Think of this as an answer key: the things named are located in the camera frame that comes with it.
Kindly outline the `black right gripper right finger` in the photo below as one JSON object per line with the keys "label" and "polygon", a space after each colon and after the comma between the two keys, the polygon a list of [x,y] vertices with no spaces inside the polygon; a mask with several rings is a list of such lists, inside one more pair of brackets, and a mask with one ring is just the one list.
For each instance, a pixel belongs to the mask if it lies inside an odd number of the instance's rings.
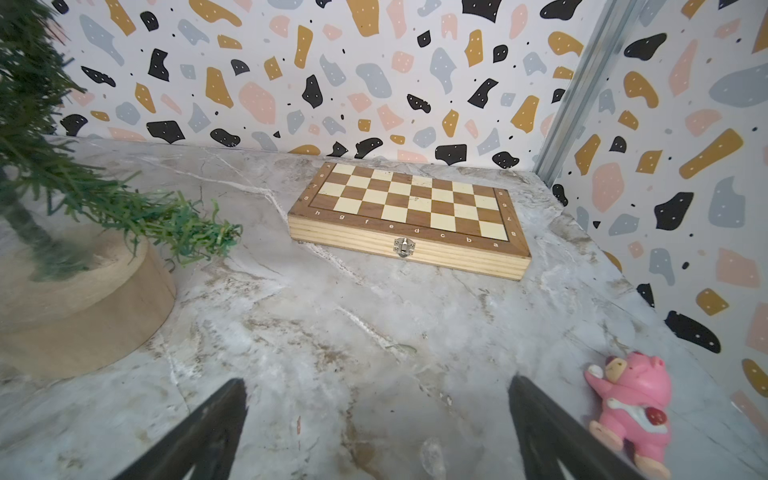
{"label": "black right gripper right finger", "polygon": [[529,378],[514,376],[508,397],[527,479],[643,478]]}

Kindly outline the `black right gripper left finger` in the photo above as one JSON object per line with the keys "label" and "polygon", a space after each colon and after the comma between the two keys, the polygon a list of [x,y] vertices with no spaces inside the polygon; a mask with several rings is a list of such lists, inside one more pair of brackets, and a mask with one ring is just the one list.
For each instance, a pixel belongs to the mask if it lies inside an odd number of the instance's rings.
{"label": "black right gripper left finger", "polygon": [[225,382],[118,479],[227,479],[247,416],[241,378]]}

